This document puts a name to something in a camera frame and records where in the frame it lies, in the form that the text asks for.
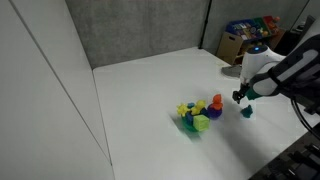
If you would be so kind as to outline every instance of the gray wall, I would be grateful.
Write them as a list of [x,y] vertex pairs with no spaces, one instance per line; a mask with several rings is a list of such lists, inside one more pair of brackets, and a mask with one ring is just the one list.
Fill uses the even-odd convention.
[[197,46],[207,0],[66,0],[91,67]]
[[290,29],[307,0],[213,0],[204,49],[215,54],[229,21],[265,15],[279,16],[280,27]]
[[[92,68],[197,46],[208,1],[66,0]],[[290,28],[306,2],[213,0],[203,47],[214,54],[232,20],[273,15]]]
[[309,3],[307,4],[306,8],[304,9],[304,11],[299,16],[299,18],[293,28],[296,28],[300,24],[304,24],[308,15],[311,15],[314,18],[319,17],[320,16],[319,7],[320,7],[319,0],[310,0]]

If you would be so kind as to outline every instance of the white table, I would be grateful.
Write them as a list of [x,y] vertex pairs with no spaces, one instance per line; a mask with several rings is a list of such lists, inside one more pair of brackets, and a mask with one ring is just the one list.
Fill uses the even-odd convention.
[[[223,66],[190,48],[94,70],[116,180],[248,179],[306,132],[282,95],[250,101],[243,118],[249,102],[232,100],[240,82]],[[222,117],[205,132],[184,130],[176,106],[217,93]]]

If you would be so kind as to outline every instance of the yellow toy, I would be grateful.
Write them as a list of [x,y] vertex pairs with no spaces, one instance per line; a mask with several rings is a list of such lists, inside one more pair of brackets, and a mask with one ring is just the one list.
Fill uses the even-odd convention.
[[178,114],[181,115],[182,117],[186,116],[186,113],[190,111],[190,109],[187,107],[187,105],[181,103],[180,106],[177,106],[178,110]]
[[199,100],[197,104],[191,108],[191,115],[195,116],[200,114],[200,111],[206,106],[206,101]]

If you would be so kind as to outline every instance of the white panel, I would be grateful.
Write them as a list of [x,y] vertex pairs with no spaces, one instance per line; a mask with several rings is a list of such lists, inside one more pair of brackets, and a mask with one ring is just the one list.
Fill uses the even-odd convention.
[[0,24],[0,179],[114,179],[7,0],[0,1]]
[[108,155],[95,83],[64,0],[13,0],[81,115]]

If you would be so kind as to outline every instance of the toy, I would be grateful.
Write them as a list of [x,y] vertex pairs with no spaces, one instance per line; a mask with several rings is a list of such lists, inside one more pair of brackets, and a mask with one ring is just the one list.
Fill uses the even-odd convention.
[[205,131],[209,129],[209,118],[204,115],[197,115],[193,118],[193,126],[198,131]]
[[193,108],[195,106],[195,104],[194,103],[188,103],[187,106],[188,106],[189,109],[191,109],[191,108]]
[[206,102],[204,100],[199,100],[197,104],[191,108],[191,115],[195,116],[200,114],[200,111],[206,106]]
[[190,126],[193,126],[193,116],[190,112],[186,113],[186,123]]
[[197,104],[181,103],[177,106],[177,113],[181,116],[183,126],[191,132],[204,131],[209,128],[209,114],[205,108],[204,100],[197,101]]
[[181,103],[180,106],[177,106],[178,110],[178,114],[181,115],[182,117],[186,116],[186,113],[190,111],[190,109],[187,107],[187,105]]
[[208,106],[208,115],[211,119],[217,119],[222,114],[223,104],[221,103],[221,94],[217,94],[212,99],[212,104]]
[[251,105],[241,110],[241,114],[245,118],[250,118],[251,114],[253,113]]

